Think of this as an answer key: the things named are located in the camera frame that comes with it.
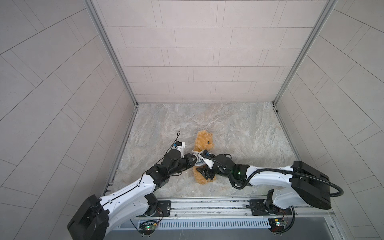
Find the orange teddy bear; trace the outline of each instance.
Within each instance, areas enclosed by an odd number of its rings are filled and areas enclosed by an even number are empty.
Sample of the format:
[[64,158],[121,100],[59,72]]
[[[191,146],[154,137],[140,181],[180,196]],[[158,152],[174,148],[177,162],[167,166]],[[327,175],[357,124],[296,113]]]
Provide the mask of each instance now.
[[[198,132],[193,151],[197,151],[197,152],[201,152],[203,150],[210,151],[215,146],[212,141],[213,141],[212,133],[209,133],[206,130]],[[196,170],[198,167],[196,166],[193,167],[193,176],[195,177],[196,182],[200,184],[207,184],[208,182],[212,182],[215,180],[216,176],[213,178],[213,180],[209,178],[205,179],[203,175],[201,175],[201,173],[199,173]]]

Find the stuffed animal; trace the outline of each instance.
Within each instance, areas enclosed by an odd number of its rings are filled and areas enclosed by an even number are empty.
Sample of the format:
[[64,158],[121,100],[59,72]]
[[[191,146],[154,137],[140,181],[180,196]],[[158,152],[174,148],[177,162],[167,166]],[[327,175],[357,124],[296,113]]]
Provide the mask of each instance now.
[[[206,130],[200,131],[197,133],[197,138],[195,140],[195,147],[193,151],[201,152],[203,150],[210,151],[215,146],[213,144],[213,134],[207,132]],[[198,168],[196,166],[193,167],[193,176],[195,177],[196,182],[199,184],[207,184],[208,182],[212,182],[216,179],[216,176],[213,178],[213,180],[209,179],[206,180],[201,173],[199,173],[196,169]]]

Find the metal corner post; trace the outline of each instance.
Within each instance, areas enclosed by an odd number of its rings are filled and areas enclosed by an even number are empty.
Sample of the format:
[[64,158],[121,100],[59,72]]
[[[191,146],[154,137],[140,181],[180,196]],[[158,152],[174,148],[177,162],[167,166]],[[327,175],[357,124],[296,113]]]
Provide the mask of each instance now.
[[130,95],[130,97],[131,97],[131,99],[132,99],[132,101],[133,101],[133,103],[135,104],[135,107],[136,107],[137,106],[136,98],[135,98],[135,96],[134,96],[134,94],[132,92],[131,87],[129,86],[127,77],[125,76],[124,71],[122,70],[122,68],[121,68],[121,66],[119,64],[118,58],[116,56],[116,53],[113,50],[112,44],[109,41],[107,33],[105,32],[103,24],[100,21],[99,15],[98,15],[98,13],[97,13],[94,5],[93,5],[93,2],[92,2],[92,0],[83,0],[83,1],[84,1],[84,5],[85,5],[86,9],[88,10],[88,13],[91,16],[91,19],[92,19],[92,21],[93,21],[93,23],[94,23],[94,25],[96,27],[96,30],[99,33],[101,41],[105,45],[106,50],[108,52],[108,55],[111,57],[112,64],[116,68],[116,71],[117,71],[119,77],[122,79],[122,81],[124,83],[124,86],[127,89],[127,91],[129,92],[129,95]]
[[281,86],[279,92],[276,95],[276,98],[273,100],[273,104],[276,106],[277,103],[280,101],[281,96],[283,95],[284,91],[288,87],[289,83],[291,82],[293,76],[297,72],[297,70],[300,67],[300,64],[304,60],[305,56],[307,55],[309,49],[311,48],[312,44],[314,43],[316,37],[319,35],[321,28],[323,27],[324,23],[327,21],[329,15],[331,14],[333,7],[335,6],[337,0],[328,0],[325,4],[320,16],[318,17],[315,25],[313,26],[311,33],[309,34],[307,40],[304,43],[304,46],[299,52],[299,55],[297,56],[291,70],[289,71],[287,77],[285,78],[285,81],[283,82],[283,85]]

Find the teddy bear's leg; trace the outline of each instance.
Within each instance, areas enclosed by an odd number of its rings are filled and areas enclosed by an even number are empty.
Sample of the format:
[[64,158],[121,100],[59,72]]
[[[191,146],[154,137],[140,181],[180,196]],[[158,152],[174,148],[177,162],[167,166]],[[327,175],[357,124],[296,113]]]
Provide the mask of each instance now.
[[209,178],[205,179],[203,177],[203,175],[201,175],[201,173],[199,173],[197,171],[197,168],[198,167],[195,167],[195,166],[193,167],[193,176],[195,177],[196,182],[198,182],[199,184],[204,185],[204,184],[207,184],[208,182],[213,182],[215,180],[216,176],[213,178],[213,180],[211,180]]

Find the tiled wall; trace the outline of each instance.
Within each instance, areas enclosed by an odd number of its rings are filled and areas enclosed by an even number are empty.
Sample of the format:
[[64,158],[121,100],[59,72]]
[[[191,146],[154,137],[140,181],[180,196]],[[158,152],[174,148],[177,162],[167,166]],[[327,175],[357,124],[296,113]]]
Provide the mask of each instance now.
[[93,2],[138,102],[272,101],[325,4]]
[[81,0],[0,1],[0,238],[69,239],[132,110]]
[[301,159],[344,189],[348,239],[384,239],[383,11],[339,0],[277,104]]

